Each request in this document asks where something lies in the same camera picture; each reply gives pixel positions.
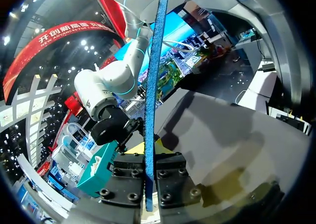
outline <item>teal box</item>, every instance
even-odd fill
[[[100,150],[93,155],[79,183],[77,184],[77,188],[94,198],[100,196],[97,192],[104,187],[112,175],[110,168],[113,167],[113,161],[117,156],[117,152],[115,151],[117,146],[118,143],[113,141],[109,144],[103,145]],[[95,156],[101,157],[101,161],[94,176],[91,176],[91,166],[95,163]]]

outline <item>white robotic arm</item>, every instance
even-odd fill
[[[103,111],[106,107],[117,105],[112,93],[124,100],[133,98],[137,93],[137,79],[152,37],[150,27],[143,25],[154,22],[158,8],[158,0],[116,1],[121,5],[125,17],[125,34],[135,40],[122,61],[114,61],[96,72],[83,70],[75,78],[78,95],[91,118],[96,121],[105,119]],[[187,1],[169,0],[167,11]]]
[[[117,105],[112,93],[124,100],[135,96],[137,79],[151,36],[151,29],[141,26],[123,60],[114,61],[96,72],[83,70],[77,74],[75,88],[93,120],[104,119],[104,108]]]

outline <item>white structure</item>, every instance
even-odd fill
[[[32,168],[23,154],[17,157],[17,161],[25,175],[40,188],[41,191],[39,192],[39,196],[44,202],[61,216],[67,218],[68,212],[75,207],[75,205],[46,183],[46,181]]]
[[[61,91],[60,87],[54,87],[56,80],[57,75],[53,74],[47,88],[37,90],[40,76],[35,75],[30,92],[18,95],[16,91],[11,106],[5,105],[4,101],[0,102],[0,132],[26,119],[25,139],[29,162],[33,168],[40,162],[41,143],[44,141],[42,137],[45,131],[40,130],[47,127],[47,123],[42,121],[51,116],[50,113],[44,114],[44,110],[55,105],[54,101],[48,102],[48,97]]]

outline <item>gray curved panel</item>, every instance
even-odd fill
[[[309,94],[310,65],[297,31],[278,0],[195,0],[202,8],[226,12],[251,24],[262,36],[285,91],[295,105]]]

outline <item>yellow part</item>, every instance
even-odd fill
[[[126,151],[126,154],[134,154],[134,153],[138,153],[138,154],[144,154],[144,150],[145,150],[145,143],[142,142],[141,144],[133,147],[132,149]],[[155,152],[156,154],[161,154],[161,153],[173,153],[173,151],[166,149],[161,142],[161,139],[157,140],[155,142]]]

